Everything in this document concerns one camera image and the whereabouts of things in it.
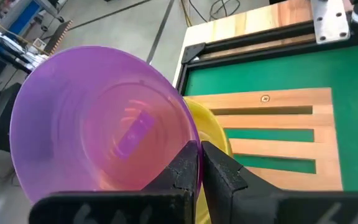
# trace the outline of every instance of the black metal frame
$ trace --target black metal frame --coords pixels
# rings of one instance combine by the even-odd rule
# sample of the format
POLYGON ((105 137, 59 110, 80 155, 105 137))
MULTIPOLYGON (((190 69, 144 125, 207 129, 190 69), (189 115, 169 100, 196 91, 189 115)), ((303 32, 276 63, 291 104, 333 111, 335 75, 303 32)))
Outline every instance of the black metal frame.
POLYGON ((220 40, 212 43, 201 43, 185 48, 181 61, 181 69, 176 89, 182 96, 185 95, 187 80, 190 72, 199 69, 233 65, 244 62, 254 62, 278 57, 319 52, 324 50, 340 49, 358 45, 358 34, 343 42, 318 45, 315 40, 288 44, 285 46, 268 47, 265 49, 251 50, 240 54, 229 54, 214 58, 200 58, 204 54, 220 52, 223 50, 236 49, 254 44, 262 44, 275 40, 299 37, 314 34, 313 21, 303 22, 291 26, 256 32, 241 37, 220 40))

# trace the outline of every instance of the screw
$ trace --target screw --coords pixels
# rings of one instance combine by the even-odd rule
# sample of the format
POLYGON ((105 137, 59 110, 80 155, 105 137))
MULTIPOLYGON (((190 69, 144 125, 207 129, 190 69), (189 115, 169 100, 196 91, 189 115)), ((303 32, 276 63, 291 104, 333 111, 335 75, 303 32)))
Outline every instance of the screw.
POLYGON ((268 96, 268 95, 263 95, 260 100, 261 100, 261 102, 263 102, 263 103, 267 103, 267 102, 270 101, 270 96, 268 96))

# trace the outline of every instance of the workbench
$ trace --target workbench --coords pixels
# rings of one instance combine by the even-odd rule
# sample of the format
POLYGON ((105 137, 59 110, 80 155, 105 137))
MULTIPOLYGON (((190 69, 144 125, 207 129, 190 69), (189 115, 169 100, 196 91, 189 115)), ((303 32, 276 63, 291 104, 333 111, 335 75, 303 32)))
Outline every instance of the workbench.
POLYGON ((173 86, 211 109, 234 158, 270 183, 355 191, 358 42, 350 40, 316 45, 310 2, 280 2, 189 27, 173 86))

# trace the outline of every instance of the wooden board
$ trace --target wooden board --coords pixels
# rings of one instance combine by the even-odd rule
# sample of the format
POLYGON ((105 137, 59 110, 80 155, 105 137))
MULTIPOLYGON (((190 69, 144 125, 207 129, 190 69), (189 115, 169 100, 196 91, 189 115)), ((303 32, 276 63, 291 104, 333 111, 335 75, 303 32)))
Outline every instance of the wooden board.
MULTIPOLYGON (((346 11, 352 10, 352 5, 349 0, 343 0, 343 2, 346 11)), ((308 0, 287 0, 270 6, 261 7, 248 12, 239 13, 233 16, 189 27, 186 30, 185 39, 183 40, 182 50, 180 52, 178 66, 172 85, 176 86, 177 84, 181 66, 180 62, 186 46, 202 42, 214 42, 217 40, 224 40, 278 27, 285 27, 300 22, 310 21, 312 19, 313 15, 311 13, 311 6, 308 0)), ((301 37, 267 42, 241 47, 238 49, 225 50, 222 52, 204 55, 204 57, 236 54, 248 50, 313 40, 314 38, 314 35, 304 35, 301 37)))
POLYGON ((342 190, 330 88, 258 91, 187 97, 201 103, 214 113, 222 110, 229 113, 216 115, 223 128, 312 129, 314 132, 314 142, 258 139, 230 139, 229 142, 234 154, 306 159, 315 162, 315 174, 250 168, 251 172, 277 187, 288 190, 342 190), (269 100, 262 101, 266 96, 269 97, 269 100), (304 106, 311 108, 309 114, 257 114, 258 110, 252 110, 254 114, 242 113, 249 108, 288 109, 304 106))

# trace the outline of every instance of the purple bowl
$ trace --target purple bowl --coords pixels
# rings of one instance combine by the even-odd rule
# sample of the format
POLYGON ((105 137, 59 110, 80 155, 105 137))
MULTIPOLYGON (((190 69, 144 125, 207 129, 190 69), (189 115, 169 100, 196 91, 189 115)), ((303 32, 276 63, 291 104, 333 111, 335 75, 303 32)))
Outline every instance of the purple bowl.
POLYGON ((41 64, 20 89, 10 130, 14 167, 33 203, 61 191, 141 190, 189 140, 201 153, 176 89, 144 61, 107 47, 77 47, 41 64))

